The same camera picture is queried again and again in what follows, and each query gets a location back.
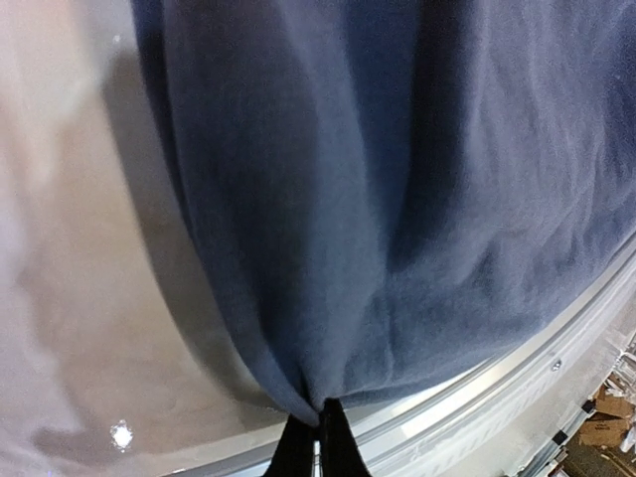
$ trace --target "navy blue garment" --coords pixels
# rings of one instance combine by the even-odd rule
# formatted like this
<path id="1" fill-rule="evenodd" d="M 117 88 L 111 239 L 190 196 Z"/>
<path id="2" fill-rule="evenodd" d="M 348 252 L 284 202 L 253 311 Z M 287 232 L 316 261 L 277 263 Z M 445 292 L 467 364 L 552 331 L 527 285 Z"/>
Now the navy blue garment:
<path id="1" fill-rule="evenodd" d="M 636 225 L 636 7 L 135 0 L 238 351 L 312 425 L 545 327 Z"/>

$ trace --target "glossy beige surface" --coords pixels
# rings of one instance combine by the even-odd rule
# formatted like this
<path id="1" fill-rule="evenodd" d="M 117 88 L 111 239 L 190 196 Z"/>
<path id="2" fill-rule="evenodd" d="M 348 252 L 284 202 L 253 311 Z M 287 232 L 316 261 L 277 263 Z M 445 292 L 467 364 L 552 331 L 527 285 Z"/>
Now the glossy beige surface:
<path id="1" fill-rule="evenodd" d="M 0 0 L 2 476 L 168 474 L 281 420 L 254 405 L 178 219 L 128 9 Z"/>

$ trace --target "brown box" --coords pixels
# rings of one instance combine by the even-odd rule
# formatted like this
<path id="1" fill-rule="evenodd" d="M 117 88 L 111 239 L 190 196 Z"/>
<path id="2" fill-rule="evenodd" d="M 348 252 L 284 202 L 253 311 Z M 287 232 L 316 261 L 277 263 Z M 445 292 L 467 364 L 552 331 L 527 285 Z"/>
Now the brown box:
<path id="1" fill-rule="evenodd" d="M 634 406 L 622 397 L 607 394 L 605 387 L 601 387 L 596 398 L 596 411 L 629 420 L 634 415 Z"/>
<path id="2" fill-rule="evenodd" d="M 581 427 L 578 442 L 583 445 L 616 447 L 623 441 L 630 425 L 628 419 L 597 413 Z"/>

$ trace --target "white machine part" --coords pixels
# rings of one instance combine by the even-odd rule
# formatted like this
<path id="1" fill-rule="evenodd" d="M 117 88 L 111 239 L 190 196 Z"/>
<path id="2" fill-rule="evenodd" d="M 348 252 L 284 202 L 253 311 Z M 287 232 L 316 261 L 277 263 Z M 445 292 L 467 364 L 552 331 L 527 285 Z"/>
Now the white machine part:
<path id="1" fill-rule="evenodd" d="M 504 359 L 353 409 L 373 475 L 525 468 L 630 343 L 635 250 Z M 237 358 L 178 218 L 126 0 L 0 0 L 0 314 L 0 475 L 266 468 L 285 416 Z"/>

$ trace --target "blue fabric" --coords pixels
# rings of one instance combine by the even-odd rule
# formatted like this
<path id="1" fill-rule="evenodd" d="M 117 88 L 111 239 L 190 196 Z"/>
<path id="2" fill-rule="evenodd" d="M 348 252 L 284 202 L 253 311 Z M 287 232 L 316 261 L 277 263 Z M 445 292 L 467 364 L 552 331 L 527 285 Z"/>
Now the blue fabric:
<path id="1" fill-rule="evenodd" d="M 305 422 L 510 350 L 634 230 L 633 2 L 133 4 L 225 322 Z"/>

